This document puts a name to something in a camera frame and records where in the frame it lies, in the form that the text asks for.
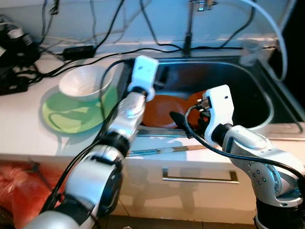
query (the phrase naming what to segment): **white bowl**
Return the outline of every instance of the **white bowl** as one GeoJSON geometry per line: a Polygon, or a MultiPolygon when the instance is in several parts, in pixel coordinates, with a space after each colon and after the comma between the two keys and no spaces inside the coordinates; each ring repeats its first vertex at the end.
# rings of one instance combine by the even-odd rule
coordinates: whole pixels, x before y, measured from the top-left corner
{"type": "Polygon", "coordinates": [[[64,95],[79,101],[91,101],[99,98],[100,91],[105,92],[113,78],[108,73],[100,89],[105,68],[100,65],[78,67],[66,73],[59,82],[59,90],[64,95]]]}

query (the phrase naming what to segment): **wall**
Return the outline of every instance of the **wall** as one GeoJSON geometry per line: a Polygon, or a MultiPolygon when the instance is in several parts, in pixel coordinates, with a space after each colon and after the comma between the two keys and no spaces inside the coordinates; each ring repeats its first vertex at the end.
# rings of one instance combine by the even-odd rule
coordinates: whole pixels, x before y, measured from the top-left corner
{"type": "MultiPolygon", "coordinates": [[[[281,23],[287,14],[288,5],[293,0],[258,0],[273,18],[281,23]]],[[[205,44],[208,41],[221,41],[243,25],[251,7],[238,0],[219,0],[211,11],[195,12],[193,40],[205,44]]],[[[97,33],[107,31],[119,0],[95,1],[97,33]]],[[[114,30],[122,28],[124,18],[128,19],[139,10],[138,0],[126,0],[114,25],[114,30]]],[[[146,9],[158,40],[179,43],[184,40],[187,27],[188,0],[152,0],[146,9]]],[[[9,16],[22,24],[26,31],[39,38],[41,36],[41,5],[0,9],[0,14],[9,16]]],[[[60,14],[54,17],[49,36],[85,39],[92,36],[92,15],[87,2],[62,2],[60,14]]],[[[116,40],[120,34],[111,35],[108,42],[116,40]]],[[[253,23],[239,37],[273,37],[272,28],[260,13],[256,13],[253,23]]],[[[139,14],[126,30],[121,42],[148,42],[152,36],[142,14],[139,14]]]]}

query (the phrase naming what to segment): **white cable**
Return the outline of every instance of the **white cable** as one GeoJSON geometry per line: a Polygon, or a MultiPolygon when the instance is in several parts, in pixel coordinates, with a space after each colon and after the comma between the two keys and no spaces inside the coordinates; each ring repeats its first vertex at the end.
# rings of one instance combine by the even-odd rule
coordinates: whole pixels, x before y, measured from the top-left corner
{"type": "Polygon", "coordinates": [[[282,75],[280,78],[275,77],[274,75],[271,75],[271,77],[276,80],[276,81],[280,81],[282,82],[285,78],[286,78],[286,74],[287,74],[287,67],[288,67],[288,57],[287,57],[287,49],[286,49],[286,45],[285,45],[285,41],[284,38],[282,36],[282,32],[281,29],[278,27],[278,25],[276,24],[276,22],[273,20],[273,18],[271,17],[271,15],[269,13],[267,13],[267,11],[265,11],[261,6],[259,6],[258,4],[256,4],[255,2],[251,1],[251,0],[239,0],[239,1],[243,1],[249,5],[251,5],[252,7],[256,8],[258,11],[261,12],[262,15],[265,16],[265,18],[269,21],[269,23],[271,24],[271,26],[273,27],[277,37],[278,37],[278,41],[279,41],[279,45],[280,45],[280,50],[282,52],[282,62],[283,62],[283,68],[282,68],[282,75]]]}

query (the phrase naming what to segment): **silver robot arm segment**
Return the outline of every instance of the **silver robot arm segment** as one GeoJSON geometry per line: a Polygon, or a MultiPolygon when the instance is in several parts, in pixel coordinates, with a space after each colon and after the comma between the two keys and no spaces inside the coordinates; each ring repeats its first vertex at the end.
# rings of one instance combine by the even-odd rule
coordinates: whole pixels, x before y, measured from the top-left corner
{"type": "MultiPolygon", "coordinates": [[[[290,166],[305,175],[301,161],[294,155],[279,150],[266,137],[240,125],[233,126],[234,111],[231,93],[227,85],[206,91],[204,100],[211,114],[204,133],[211,145],[220,145],[232,155],[270,159],[290,166]]],[[[230,159],[251,179],[257,198],[255,224],[259,229],[303,229],[303,198],[298,189],[298,178],[291,172],[273,165],[248,160],[230,159]]]]}
{"type": "Polygon", "coordinates": [[[129,94],[119,103],[117,116],[99,144],[71,172],[64,201],[38,215],[25,229],[91,229],[95,217],[115,209],[122,185],[122,160],[136,137],[146,101],[154,98],[157,67],[155,59],[136,58],[129,94]]]}

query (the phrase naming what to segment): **green plate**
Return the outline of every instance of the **green plate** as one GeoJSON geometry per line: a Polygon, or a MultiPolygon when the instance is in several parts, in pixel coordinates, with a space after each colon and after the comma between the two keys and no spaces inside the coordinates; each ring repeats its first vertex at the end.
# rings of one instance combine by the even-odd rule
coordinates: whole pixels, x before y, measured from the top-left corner
{"type": "MultiPolygon", "coordinates": [[[[118,100],[116,88],[111,86],[102,100],[105,115],[108,116],[118,100]]],[[[82,102],[60,92],[46,100],[42,106],[42,115],[52,129],[70,134],[89,130],[104,120],[100,100],[82,102]]]]}

